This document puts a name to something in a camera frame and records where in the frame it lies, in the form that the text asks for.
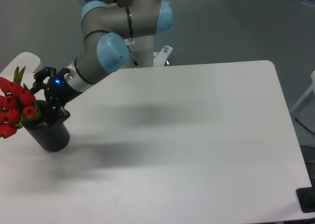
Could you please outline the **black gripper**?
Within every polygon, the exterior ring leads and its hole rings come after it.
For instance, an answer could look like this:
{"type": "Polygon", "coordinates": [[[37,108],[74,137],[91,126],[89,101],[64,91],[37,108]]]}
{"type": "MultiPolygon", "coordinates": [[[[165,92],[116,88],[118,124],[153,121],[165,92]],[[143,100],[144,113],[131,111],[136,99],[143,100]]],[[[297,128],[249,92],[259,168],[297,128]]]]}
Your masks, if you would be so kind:
{"type": "Polygon", "coordinates": [[[48,126],[61,125],[70,117],[70,112],[64,106],[78,97],[79,92],[66,82],[65,76],[70,73],[69,68],[57,71],[53,67],[44,67],[33,75],[34,82],[30,93],[33,95],[44,90],[46,98],[45,122],[48,126]]]}

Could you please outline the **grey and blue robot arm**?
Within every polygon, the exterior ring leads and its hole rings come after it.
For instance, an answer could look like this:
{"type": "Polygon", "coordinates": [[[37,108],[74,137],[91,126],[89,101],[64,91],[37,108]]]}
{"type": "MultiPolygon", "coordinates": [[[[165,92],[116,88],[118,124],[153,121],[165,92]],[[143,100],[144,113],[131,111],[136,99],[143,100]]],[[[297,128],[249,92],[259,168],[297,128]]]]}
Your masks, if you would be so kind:
{"type": "Polygon", "coordinates": [[[46,67],[34,75],[32,93],[44,91],[36,124],[63,123],[70,114],[64,106],[119,70],[130,59],[127,39],[172,31],[173,9],[165,0],[78,0],[82,5],[83,54],[55,70],[46,67]]]}

